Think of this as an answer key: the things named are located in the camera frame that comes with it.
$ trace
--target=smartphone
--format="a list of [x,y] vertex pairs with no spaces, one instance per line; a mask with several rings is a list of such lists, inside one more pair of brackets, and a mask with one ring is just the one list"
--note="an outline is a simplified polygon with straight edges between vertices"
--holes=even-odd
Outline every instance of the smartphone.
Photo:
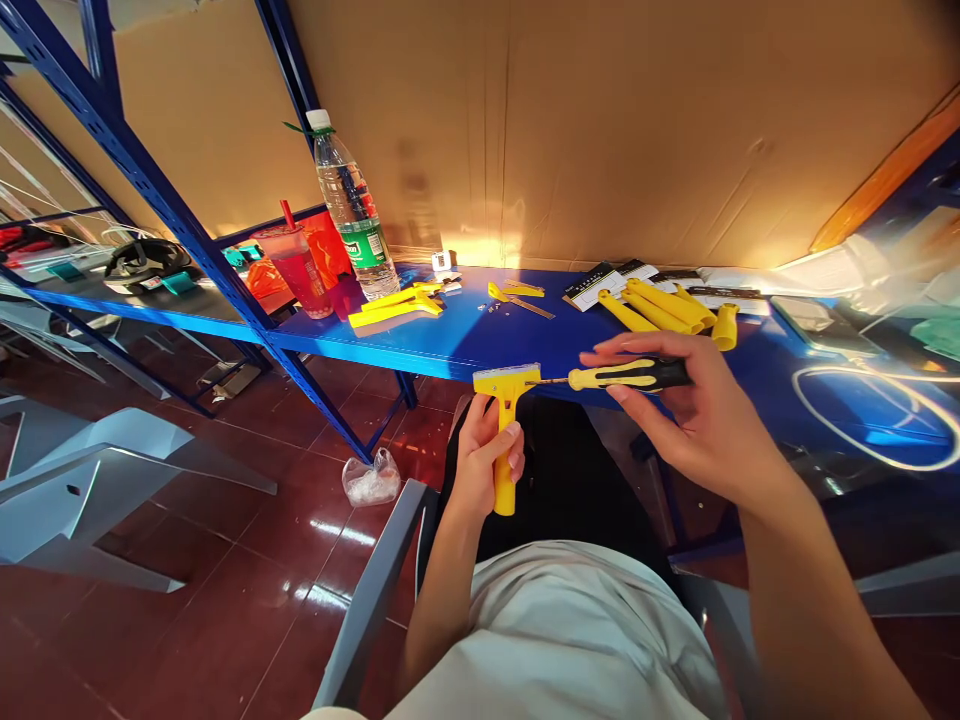
[[847,357],[873,357],[882,352],[840,313],[819,300],[774,295],[770,302],[812,348]]

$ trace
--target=plastic cup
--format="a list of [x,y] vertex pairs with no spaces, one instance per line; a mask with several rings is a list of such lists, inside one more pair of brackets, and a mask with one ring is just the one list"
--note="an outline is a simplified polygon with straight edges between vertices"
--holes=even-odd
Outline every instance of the plastic cup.
[[273,261],[308,317],[322,320],[333,312],[302,227],[291,230],[281,225],[255,232],[250,239]]

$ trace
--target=red straw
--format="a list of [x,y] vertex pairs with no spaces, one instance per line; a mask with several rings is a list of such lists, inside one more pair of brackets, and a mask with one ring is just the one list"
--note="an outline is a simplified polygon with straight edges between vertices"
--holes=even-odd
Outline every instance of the red straw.
[[287,219],[287,230],[296,230],[297,224],[293,220],[293,213],[290,212],[290,203],[286,200],[281,200],[280,207],[283,208],[283,216]]

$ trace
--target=white bottle cap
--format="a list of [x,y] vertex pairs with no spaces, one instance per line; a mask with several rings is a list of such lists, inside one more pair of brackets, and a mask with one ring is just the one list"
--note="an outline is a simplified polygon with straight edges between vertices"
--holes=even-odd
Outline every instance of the white bottle cap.
[[313,130],[330,127],[330,114],[326,110],[307,110],[307,122]]

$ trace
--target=black and yellow screwdriver handle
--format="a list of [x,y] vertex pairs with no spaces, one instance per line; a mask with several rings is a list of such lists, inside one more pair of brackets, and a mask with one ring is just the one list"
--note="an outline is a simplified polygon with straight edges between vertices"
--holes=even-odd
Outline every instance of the black and yellow screwdriver handle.
[[626,365],[571,370],[567,382],[574,390],[630,385],[643,392],[657,392],[668,387],[693,384],[683,360],[658,357],[640,358]]

